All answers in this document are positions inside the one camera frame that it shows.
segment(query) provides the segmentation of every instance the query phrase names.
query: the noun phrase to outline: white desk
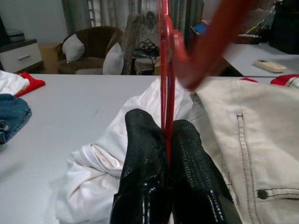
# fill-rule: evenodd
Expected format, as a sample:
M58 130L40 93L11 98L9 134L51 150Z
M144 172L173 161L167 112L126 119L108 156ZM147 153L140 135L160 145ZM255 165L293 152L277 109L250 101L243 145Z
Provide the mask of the white desk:
M299 73L299 55L288 55L268 44L233 44L223 57L247 77L277 77ZM255 60L274 61L287 67L287 70L284 73L271 73L253 66Z
M34 76L46 86L22 97L32 117L0 146L0 224L58 224L54 204L70 152L96 139L125 101L140 95L156 79ZM257 80L269 83L271 79ZM186 115L191 105L186 92L180 113Z

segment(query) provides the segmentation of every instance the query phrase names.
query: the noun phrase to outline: pillow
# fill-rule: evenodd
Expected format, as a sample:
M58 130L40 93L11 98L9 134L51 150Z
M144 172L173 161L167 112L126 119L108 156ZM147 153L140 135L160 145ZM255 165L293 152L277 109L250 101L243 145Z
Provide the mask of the pillow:
M62 51L65 54L66 62L74 62L82 57L84 54L84 44L74 34L66 39L62 45Z
M123 63L123 52L120 44L116 43L105 57L103 75L121 75Z

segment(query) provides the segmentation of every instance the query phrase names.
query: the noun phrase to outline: drawer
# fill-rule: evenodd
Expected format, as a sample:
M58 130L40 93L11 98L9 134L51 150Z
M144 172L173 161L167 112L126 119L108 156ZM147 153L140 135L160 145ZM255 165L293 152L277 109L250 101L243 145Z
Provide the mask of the drawer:
M42 61L37 43L0 53L5 71L16 72Z

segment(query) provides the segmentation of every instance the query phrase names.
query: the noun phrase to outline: wall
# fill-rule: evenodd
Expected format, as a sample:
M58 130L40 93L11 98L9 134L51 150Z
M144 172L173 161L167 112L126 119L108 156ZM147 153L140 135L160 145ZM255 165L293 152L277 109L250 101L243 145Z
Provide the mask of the wall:
M67 29L61 0L0 0L6 29L19 29L38 42L61 42Z

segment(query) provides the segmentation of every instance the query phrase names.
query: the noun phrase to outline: drawer handle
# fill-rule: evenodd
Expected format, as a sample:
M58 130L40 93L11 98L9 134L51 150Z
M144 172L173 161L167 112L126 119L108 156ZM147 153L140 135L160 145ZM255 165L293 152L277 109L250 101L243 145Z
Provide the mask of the drawer handle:
M24 60L25 58L31 57L31 55L25 55L23 57L19 57L19 61Z

